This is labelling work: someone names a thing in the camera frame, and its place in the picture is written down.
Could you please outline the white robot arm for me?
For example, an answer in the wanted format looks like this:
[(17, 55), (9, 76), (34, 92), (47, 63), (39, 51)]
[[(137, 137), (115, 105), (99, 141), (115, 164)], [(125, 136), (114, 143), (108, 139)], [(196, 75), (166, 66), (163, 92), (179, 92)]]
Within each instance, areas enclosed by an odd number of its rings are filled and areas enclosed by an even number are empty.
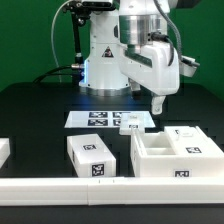
[(81, 0), (90, 11), (90, 54), (80, 87), (101, 96), (152, 93), (151, 111), (162, 112), (165, 97), (178, 91), (180, 77), (191, 77), (199, 64), (182, 54), (178, 29), (168, 17), (176, 8), (201, 0)]

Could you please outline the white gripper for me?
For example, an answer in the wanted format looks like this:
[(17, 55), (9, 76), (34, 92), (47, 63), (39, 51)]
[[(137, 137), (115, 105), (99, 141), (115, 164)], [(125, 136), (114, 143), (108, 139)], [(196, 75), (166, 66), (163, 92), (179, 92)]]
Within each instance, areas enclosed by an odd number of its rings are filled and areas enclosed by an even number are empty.
[(134, 53), (127, 47), (120, 48), (118, 59), (120, 71), (135, 81), (130, 84), (132, 98), (140, 99), (140, 85), (157, 94), (152, 96), (151, 101), (151, 112), (154, 115), (162, 113), (165, 100), (163, 95), (176, 93), (180, 85), (177, 52), (174, 52), (171, 65), (169, 65), (170, 56), (170, 45), (163, 42), (154, 41), (144, 45), (139, 53)]

